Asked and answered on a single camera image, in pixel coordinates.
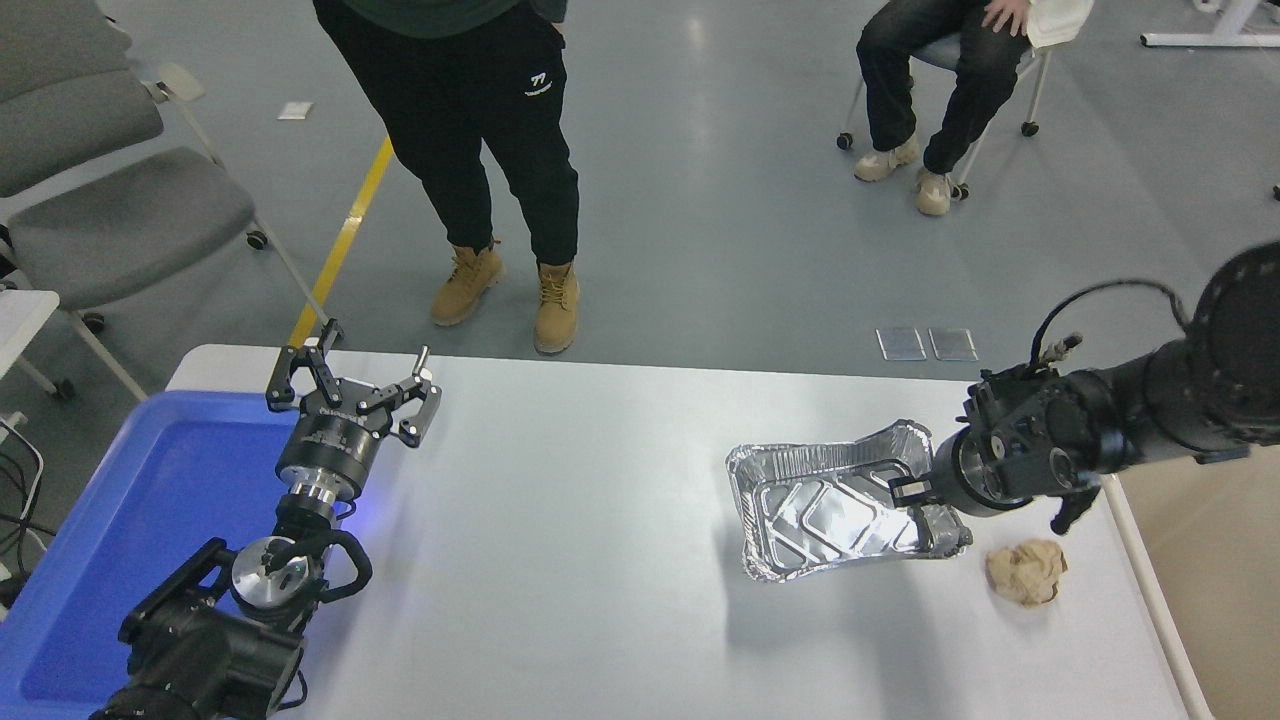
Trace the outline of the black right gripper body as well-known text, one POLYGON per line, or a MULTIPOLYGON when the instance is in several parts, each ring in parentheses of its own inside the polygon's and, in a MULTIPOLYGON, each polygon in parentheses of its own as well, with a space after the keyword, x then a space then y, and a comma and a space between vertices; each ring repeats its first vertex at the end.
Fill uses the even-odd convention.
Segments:
POLYGON ((941 503, 975 518, 1012 511, 1012 500, 986 465, 972 428, 960 429, 936 451, 931 488, 941 503))

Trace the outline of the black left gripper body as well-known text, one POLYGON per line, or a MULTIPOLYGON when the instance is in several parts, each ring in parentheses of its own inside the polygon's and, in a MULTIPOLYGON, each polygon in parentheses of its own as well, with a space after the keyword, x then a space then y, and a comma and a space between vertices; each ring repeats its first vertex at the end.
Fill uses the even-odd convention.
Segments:
POLYGON ((306 397, 300 419, 275 465, 275 474, 293 483, 300 474, 325 471, 337 477, 340 497, 358 497, 372 469, 378 446, 390 433, 390 413, 360 414, 355 401, 329 407, 324 398, 306 397))

